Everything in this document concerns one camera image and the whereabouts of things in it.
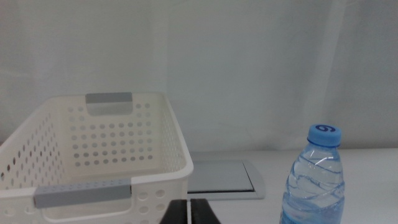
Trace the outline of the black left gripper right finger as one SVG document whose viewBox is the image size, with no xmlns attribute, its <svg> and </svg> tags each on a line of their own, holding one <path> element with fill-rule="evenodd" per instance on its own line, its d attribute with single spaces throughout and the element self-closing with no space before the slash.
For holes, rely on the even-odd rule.
<svg viewBox="0 0 398 224">
<path fill-rule="evenodd" d="M 221 224 L 205 198 L 190 200 L 192 224 Z"/>
</svg>

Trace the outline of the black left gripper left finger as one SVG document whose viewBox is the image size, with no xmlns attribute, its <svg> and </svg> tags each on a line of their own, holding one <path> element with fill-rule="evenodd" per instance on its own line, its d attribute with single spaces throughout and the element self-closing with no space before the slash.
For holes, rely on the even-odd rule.
<svg viewBox="0 0 398 224">
<path fill-rule="evenodd" d="M 187 201 L 171 200 L 160 224 L 187 224 Z"/>
</svg>

